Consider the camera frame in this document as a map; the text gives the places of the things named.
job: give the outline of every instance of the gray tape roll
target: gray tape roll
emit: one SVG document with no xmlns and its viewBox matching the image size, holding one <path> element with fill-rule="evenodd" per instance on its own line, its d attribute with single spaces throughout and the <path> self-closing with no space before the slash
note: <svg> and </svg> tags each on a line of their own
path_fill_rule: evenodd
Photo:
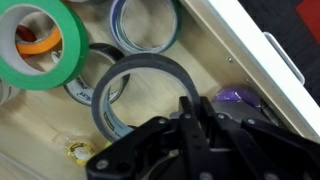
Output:
<svg viewBox="0 0 320 180">
<path fill-rule="evenodd" d="M 132 131 L 114 114 L 109 98 L 110 86 L 122 76 L 130 73 L 154 69 L 165 72 L 177 80 L 185 89 L 196 114 L 200 111 L 200 97 L 191 77 L 175 61 L 157 54 L 135 54 L 123 58 L 113 65 L 99 81 L 92 99 L 92 115 L 100 132 L 114 142 Z"/>
<path fill-rule="evenodd" d="M 104 43 L 91 44 L 90 53 L 98 53 L 113 64 L 124 57 L 120 50 Z M 113 103 L 120 97 L 122 91 L 129 81 L 129 78 L 130 75 L 124 76 L 121 80 L 120 88 L 110 93 L 109 98 L 111 103 Z M 74 100 L 78 101 L 81 104 L 91 106 L 94 88 L 90 87 L 81 76 L 64 85 L 64 88 Z"/>
</svg>

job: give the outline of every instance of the orange tape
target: orange tape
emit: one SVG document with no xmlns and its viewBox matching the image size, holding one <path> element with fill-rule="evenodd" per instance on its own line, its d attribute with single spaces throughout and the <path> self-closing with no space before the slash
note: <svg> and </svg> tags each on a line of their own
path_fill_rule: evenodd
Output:
<svg viewBox="0 0 320 180">
<path fill-rule="evenodd" d="M 17 49 L 20 54 L 41 54 L 50 51 L 61 41 L 61 34 L 58 27 L 47 39 L 35 43 L 17 43 Z"/>
</svg>

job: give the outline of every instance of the silver tape roll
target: silver tape roll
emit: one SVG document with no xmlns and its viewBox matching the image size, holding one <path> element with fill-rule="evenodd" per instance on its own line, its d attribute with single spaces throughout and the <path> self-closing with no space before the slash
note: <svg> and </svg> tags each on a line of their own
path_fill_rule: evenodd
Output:
<svg viewBox="0 0 320 180">
<path fill-rule="evenodd" d="M 16 97 L 21 90 L 0 79 L 0 105 Z"/>
<path fill-rule="evenodd" d="M 103 56 L 106 60 L 110 61 L 112 64 L 116 63 L 124 57 L 122 52 L 117 48 L 104 43 L 91 44 L 90 53 L 97 53 Z M 57 58 L 55 56 L 53 56 L 53 61 L 57 61 Z M 120 97 L 122 91 L 129 81 L 129 78 L 130 75 L 124 76 L 120 81 L 120 88 L 110 92 L 109 100 L 111 103 L 113 103 Z M 81 76 L 78 76 L 75 80 L 64 85 L 64 88 L 73 99 L 81 104 L 91 106 L 94 88 L 90 87 Z"/>
<path fill-rule="evenodd" d="M 163 0 L 166 2 L 170 8 L 174 18 L 173 26 L 168 27 L 172 28 L 172 34 L 168 41 L 164 44 L 157 45 L 155 47 L 142 47 L 130 40 L 130 37 L 126 35 L 123 20 L 126 18 L 124 15 L 125 10 L 127 9 L 128 3 L 131 1 L 128 0 L 114 0 L 111 5 L 109 23 L 111 27 L 111 32 L 115 41 L 121 46 L 125 51 L 130 54 L 137 53 L 161 53 L 170 48 L 176 41 L 178 34 L 181 29 L 181 14 L 180 8 L 178 6 L 177 0 Z"/>
<path fill-rule="evenodd" d="M 159 70 L 177 80 L 186 91 L 195 114 L 200 111 L 200 97 L 191 77 L 175 61 L 157 54 L 136 54 L 123 58 L 113 65 L 99 81 L 92 99 L 92 115 L 100 132 L 114 142 L 132 131 L 118 119 L 111 109 L 108 98 L 111 85 L 121 77 L 144 70 Z"/>
</svg>

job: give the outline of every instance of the drawer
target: drawer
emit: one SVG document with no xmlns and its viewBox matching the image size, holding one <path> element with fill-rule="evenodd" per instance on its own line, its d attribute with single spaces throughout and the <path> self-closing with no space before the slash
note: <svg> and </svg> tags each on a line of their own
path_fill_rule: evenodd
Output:
<svg viewBox="0 0 320 180">
<path fill-rule="evenodd" d="M 163 55 L 188 71 L 199 94 L 211 100 L 224 86 L 251 86 L 291 131 L 319 141 L 317 104 L 238 1 L 181 0 L 181 3 L 180 36 Z M 110 5 L 111 1 L 98 5 L 70 4 L 83 20 L 90 43 L 116 46 L 108 27 Z M 97 71 L 92 76 L 99 74 L 103 72 Z M 132 75 L 112 107 L 125 123 L 139 126 L 153 116 L 168 116 L 177 111 L 181 95 L 185 94 L 174 81 L 154 72 L 141 73 Z M 34 176 L 86 179 L 84 168 L 63 150 L 53 148 L 52 139 L 68 131 L 88 137 L 98 151 L 106 143 L 95 127 L 91 109 L 74 101 L 63 87 L 24 91 L 1 106 L 0 114 L 0 135 L 5 137 L 0 139 L 0 152 L 6 162 L 18 163 L 13 164 L 15 168 L 10 168 L 10 163 L 1 163 L 0 177 L 17 172 L 21 175 L 16 179 Z"/>
</svg>

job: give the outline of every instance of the green tape roll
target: green tape roll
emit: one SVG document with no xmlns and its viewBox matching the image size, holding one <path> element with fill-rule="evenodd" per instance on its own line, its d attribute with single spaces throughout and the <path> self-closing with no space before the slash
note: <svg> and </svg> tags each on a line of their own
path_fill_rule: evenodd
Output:
<svg viewBox="0 0 320 180">
<path fill-rule="evenodd" d="M 42 11 L 58 26 L 63 39 L 60 62 L 49 72 L 26 64 L 15 45 L 18 23 L 28 14 Z M 89 43 L 81 19 L 61 1 L 10 0 L 0 2 L 0 77 L 28 90 L 47 90 L 76 78 L 86 64 Z"/>
</svg>

